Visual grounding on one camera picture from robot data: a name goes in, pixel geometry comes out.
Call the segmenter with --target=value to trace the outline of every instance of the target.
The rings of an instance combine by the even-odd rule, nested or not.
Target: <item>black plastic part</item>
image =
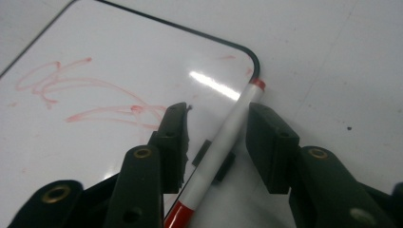
[[[289,159],[298,151],[299,136],[271,108],[249,105],[246,147],[271,194],[288,194]]]
[[[315,227],[395,227],[332,152],[303,147],[296,166],[317,212]]]
[[[289,204],[297,228],[315,227],[317,212],[307,192],[291,189]]]
[[[83,186],[75,180],[52,182],[32,195],[9,227],[66,227],[82,193]]]
[[[199,153],[196,155],[195,159],[192,161],[192,164],[195,165],[196,167],[199,166],[199,164],[202,161],[202,158],[205,155],[205,152],[207,152],[208,148],[211,145],[211,141],[204,141],[204,143],[201,146],[201,149],[199,150]]]
[[[160,151],[137,146],[125,155],[104,223],[109,227],[163,227]]]
[[[160,128],[148,142],[162,152],[163,192],[166,194],[178,193],[183,184],[189,143],[186,118],[186,103],[171,105],[166,109]]]
[[[87,188],[77,207],[82,215],[81,222],[75,227],[102,227],[106,217],[110,197],[119,174]]]
[[[385,212],[391,210],[391,196],[366,184],[361,183],[361,186],[382,210]]]
[[[235,161],[235,157],[236,156],[233,152],[228,153],[219,171],[217,172],[216,177],[214,177],[215,181],[221,182],[222,180],[224,180],[225,175],[228,173],[228,170],[231,168],[232,164]]]
[[[394,187],[391,196],[391,212],[397,227],[403,227],[403,182]]]

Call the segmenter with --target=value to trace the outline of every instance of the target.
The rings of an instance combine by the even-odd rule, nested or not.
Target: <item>red and white marker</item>
[[[234,146],[240,129],[246,122],[249,104],[260,99],[264,88],[265,83],[262,80],[253,79],[240,94],[240,98],[225,119],[201,163],[166,218],[164,228],[184,228],[187,225],[226,156]]]

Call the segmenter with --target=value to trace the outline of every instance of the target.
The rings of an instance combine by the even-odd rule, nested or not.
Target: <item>white surface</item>
[[[359,181],[387,193],[402,181],[401,1],[120,2],[251,48],[267,83],[263,102],[296,130],[303,145],[332,150]],[[33,38],[22,30],[39,32],[55,12],[41,9],[58,3],[0,4],[5,66],[12,58],[4,56],[18,53],[9,47],[22,49]],[[29,12],[21,13],[27,5]],[[239,149],[235,165],[222,184],[210,188],[190,226],[294,227],[287,197],[268,195],[241,143]]]

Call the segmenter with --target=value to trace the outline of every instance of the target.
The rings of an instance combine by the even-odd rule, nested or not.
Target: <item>black whiteboard border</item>
[[[3,76],[12,68],[12,66],[14,66],[14,64],[29,50],[29,48],[30,48],[31,46],[33,46],[33,45],[36,43],[36,41],[45,33],[45,31],[46,31],[47,29],[49,29],[49,28],[55,23],[55,21],[57,21],[57,19],[58,19],[59,17],[61,17],[61,16],[63,15],[63,13],[64,13],[66,10],[68,10],[68,8],[69,8],[72,4],[74,4],[75,2],[78,2],[78,1],[79,1],[79,0],[72,0],[71,2],[69,2],[69,3],[68,3],[68,4],[49,22],[49,24],[47,24],[47,25],[44,27],[44,29],[42,29],[42,30],[39,32],[39,34],[28,44],[28,46],[27,46],[26,48],[24,48],[24,50],[21,51],[21,53],[18,54],[17,57],[1,72],[1,74],[0,74],[0,80],[1,80],[1,79],[3,78]],[[160,18],[151,16],[151,15],[148,15],[148,14],[145,14],[145,13],[142,13],[142,12],[139,12],[139,11],[136,11],[136,10],[134,10],[134,9],[128,9],[128,8],[125,8],[125,7],[122,7],[122,6],[119,6],[119,5],[117,5],[117,4],[110,3],[110,2],[107,2],[107,1],[104,1],[104,0],[96,0],[96,1],[97,1],[97,2],[100,2],[100,3],[103,3],[103,4],[110,5],[111,7],[115,7],[115,8],[121,9],[121,10],[125,10],[125,11],[129,11],[129,12],[138,14],[138,15],[140,15],[140,16],[142,16],[142,17],[145,17],[145,18],[148,18],[148,19],[151,19],[151,20],[154,20],[154,21],[157,21],[157,22],[166,24],[166,25],[168,25],[168,26],[170,26],[170,27],[173,27],[173,28],[176,28],[176,29],[182,29],[182,30],[184,30],[184,31],[193,33],[193,34],[195,34],[195,35],[199,35],[199,36],[201,36],[201,37],[210,39],[210,40],[212,40],[212,41],[215,41],[215,42],[218,42],[218,43],[227,45],[227,46],[229,46],[229,47],[232,47],[232,48],[236,48],[236,49],[238,49],[238,50],[241,50],[241,51],[245,52],[245,53],[252,59],[252,62],[253,62],[253,64],[254,64],[254,71],[253,71],[253,73],[252,73],[251,80],[253,80],[253,79],[259,77],[259,74],[260,74],[260,63],[259,63],[259,59],[258,59],[258,57],[256,56],[256,54],[255,54],[252,50],[250,50],[249,48],[247,48],[247,47],[244,47],[244,46],[241,46],[241,45],[238,45],[238,44],[235,44],[235,43],[232,43],[232,42],[223,40],[223,39],[221,39],[221,38],[218,38],[218,37],[216,37],[216,36],[209,35],[209,34],[207,34],[207,33],[201,32],[201,31],[197,31],[197,30],[194,30],[194,29],[191,29],[191,28],[187,28],[187,27],[184,27],[184,26],[181,26],[181,25],[172,23],[172,22],[165,21],[165,20],[163,20],[163,19],[160,19]]]

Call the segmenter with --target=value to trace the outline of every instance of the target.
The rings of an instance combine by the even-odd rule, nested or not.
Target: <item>red marker tip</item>
[[[192,209],[183,205],[179,200],[175,203],[174,208],[169,212],[168,217],[163,225],[164,228],[184,228],[192,217]]]
[[[249,84],[254,84],[255,86],[261,88],[261,90],[264,91],[264,88],[266,87],[266,83],[263,82],[261,79],[259,78],[254,78],[252,79]]]

